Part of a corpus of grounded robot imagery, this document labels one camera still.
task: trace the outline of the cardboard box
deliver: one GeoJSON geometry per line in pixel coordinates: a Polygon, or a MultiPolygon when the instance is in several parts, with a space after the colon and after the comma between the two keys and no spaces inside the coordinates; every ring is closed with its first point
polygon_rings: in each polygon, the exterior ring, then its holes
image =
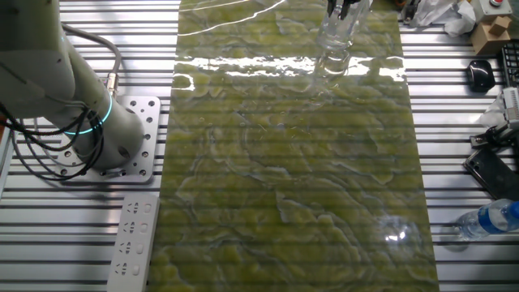
{"type": "Polygon", "coordinates": [[[505,16],[505,17],[498,16],[495,18],[495,20],[492,23],[490,30],[488,32],[495,36],[500,36],[503,34],[503,32],[507,31],[511,22],[512,22],[512,19],[510,19],[508,16],[505,16]]]}
{"type": "Polygon", "coordinates": [[[497,54],[510,41],[508,32],[496,36],[490,33],[491,27],[491,24],[480,23],[470,36],[477,55],[497,54]]]}

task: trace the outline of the computer mouse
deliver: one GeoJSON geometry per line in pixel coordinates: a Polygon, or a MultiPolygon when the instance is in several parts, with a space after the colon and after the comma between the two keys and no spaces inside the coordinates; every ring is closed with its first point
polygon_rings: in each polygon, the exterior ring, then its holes
{"type": "Polygon", "coordinates": [[[492,65],[485,60],[470,62],[467,67],[470,90],[473,92],[487,92],[495,86],[492,65]]]}

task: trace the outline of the black device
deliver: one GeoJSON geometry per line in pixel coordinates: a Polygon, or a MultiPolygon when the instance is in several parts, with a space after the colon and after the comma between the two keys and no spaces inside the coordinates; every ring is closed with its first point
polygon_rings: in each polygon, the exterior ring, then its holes
{"type": "Polygon", "coordinates": [[[470,62],[466,69],[470,90],[473,92],[487,92],[495,86],[492,65],[486,60],[470,62]]]}
{"type": "Polygon", "coordinates": [[[519,201],[519,175],[515,174],[491,149],[481,148],[463,166],[496,199],[519,201]]]}
{"type": "Polygon", "coordinates": [[[500,57],[507,87],[519,87],[519,40],[511,40],[506,44],[500,57]]]}

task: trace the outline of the glowing blue ring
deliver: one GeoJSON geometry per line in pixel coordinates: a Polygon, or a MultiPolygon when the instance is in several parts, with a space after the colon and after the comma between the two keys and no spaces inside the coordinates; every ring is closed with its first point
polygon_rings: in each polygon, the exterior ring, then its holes
{"type": "MultiPolygon", "coordinates": [[[[108,108],[108,111],[106,112],[106,115],[105,117],[97,124],[97,126],[100,126],[101,124],[103,124],[104,122],[106,122],[106,119],[108,118],[108,116],[110,116],[110,112],[112,111],[112,97],[110,96],[110,106],[108,108]]],[[[81,131],[79,132],[78,134],[79,135],[82,135],[82,134],[87,134],[87,133],[90,133],[91,131],[93,130],[93,128],[90,128],[88,130],[85,130],[85,131],[81,131]]],[[[75,135],[75,133],[70,133],[70,132],[65,132],[65,134],[67,135],[75,135]]]]}

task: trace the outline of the bottle cap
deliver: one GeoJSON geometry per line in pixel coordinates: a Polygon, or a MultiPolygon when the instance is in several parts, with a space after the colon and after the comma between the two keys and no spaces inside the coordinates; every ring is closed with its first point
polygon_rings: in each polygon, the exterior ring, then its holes
{"type": "Polygon", "coordinates": [[[509,209],[510,215],[519,218],[519,202],[513,202],[509,209]]]}

